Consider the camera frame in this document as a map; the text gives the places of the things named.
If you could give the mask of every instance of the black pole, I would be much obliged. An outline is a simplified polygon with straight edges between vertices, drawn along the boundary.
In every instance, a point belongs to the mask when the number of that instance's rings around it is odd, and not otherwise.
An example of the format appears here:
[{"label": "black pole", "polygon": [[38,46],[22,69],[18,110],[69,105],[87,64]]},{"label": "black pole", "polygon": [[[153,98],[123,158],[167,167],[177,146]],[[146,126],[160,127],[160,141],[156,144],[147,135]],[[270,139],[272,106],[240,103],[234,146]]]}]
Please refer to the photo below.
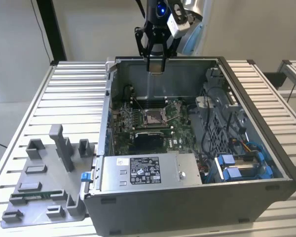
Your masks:
[{"label": "black pole", "polygon": [[53,0],[37,0],[54,61],[66,61],[67,57],[61,38]]}]

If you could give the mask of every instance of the aluminum extrusion table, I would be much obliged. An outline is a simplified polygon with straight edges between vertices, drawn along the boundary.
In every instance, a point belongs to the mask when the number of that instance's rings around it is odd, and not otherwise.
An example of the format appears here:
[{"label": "aluminum extrusion table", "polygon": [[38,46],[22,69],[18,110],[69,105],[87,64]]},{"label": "aluminum extrusion table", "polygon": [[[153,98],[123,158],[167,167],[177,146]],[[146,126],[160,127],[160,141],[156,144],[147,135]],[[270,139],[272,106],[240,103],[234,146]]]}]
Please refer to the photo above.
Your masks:
[{"label": "aluminum extrusion table", "polygon": [[[296,166],[296,114],[259,68],[248,61],[228,61],[276,138]],[[28,141],[48,136],[51,124],[61,123],[72,143],[81,137],[97,143],[106,83],[104,62],[60,62],[51,66],[0,161],[0,221],[24,167]],[[96,236],[90,218],[81,222],[2,229],[4,236]],[[272,204],[254,223],[174,232],[135,235],[141,237],[283,237],[296,236],[296,192]]]}]

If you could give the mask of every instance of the motherboard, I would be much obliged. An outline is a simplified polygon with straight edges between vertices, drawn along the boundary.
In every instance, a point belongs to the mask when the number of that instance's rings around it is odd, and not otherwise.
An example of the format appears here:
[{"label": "motherboard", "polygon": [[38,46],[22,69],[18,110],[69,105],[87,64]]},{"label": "motherboard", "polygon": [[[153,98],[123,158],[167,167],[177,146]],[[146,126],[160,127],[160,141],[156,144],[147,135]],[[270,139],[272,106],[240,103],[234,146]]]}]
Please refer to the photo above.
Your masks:
[{"label": "motherboard", "polygon": [[199,153],[188,115],[195,103],[178,99],[153,105],[131,102],[113,104],[115,155]]}]

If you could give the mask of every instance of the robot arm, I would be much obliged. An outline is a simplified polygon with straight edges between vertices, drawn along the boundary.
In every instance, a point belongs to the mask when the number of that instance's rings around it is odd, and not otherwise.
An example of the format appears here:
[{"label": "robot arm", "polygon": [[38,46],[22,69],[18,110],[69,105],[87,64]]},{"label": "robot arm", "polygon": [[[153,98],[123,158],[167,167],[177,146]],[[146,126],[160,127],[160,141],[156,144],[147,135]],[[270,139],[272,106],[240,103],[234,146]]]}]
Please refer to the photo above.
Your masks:
[{"label": "robot arm", "polygon": [[[187,14],[181,0],[148,0],[146,14],[140,0],[136,0],[143,16],[146,16],[145,25],[135,28],[135,38],[138,51],[147,59],[147,71],[151,71],[150,58],[161,56],[160,72],[165,69],[167,58],[177,55],[177,48],[182,36],[189,30],[195,17]],[[147,43],[142,44],[146,35]]]}]

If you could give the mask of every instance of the floor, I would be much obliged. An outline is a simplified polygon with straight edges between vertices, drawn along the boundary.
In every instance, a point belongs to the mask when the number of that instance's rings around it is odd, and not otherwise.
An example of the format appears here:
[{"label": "floor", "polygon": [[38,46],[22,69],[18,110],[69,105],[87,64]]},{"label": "floor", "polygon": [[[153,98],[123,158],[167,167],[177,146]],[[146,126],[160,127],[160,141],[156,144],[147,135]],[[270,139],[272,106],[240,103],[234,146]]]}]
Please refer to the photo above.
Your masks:
[{"label": "floor", "polygon": [[[30,102],[0,103],[0,143],[7,146],[19,126]],[[0,146],[0,159],[5,148]]]}]

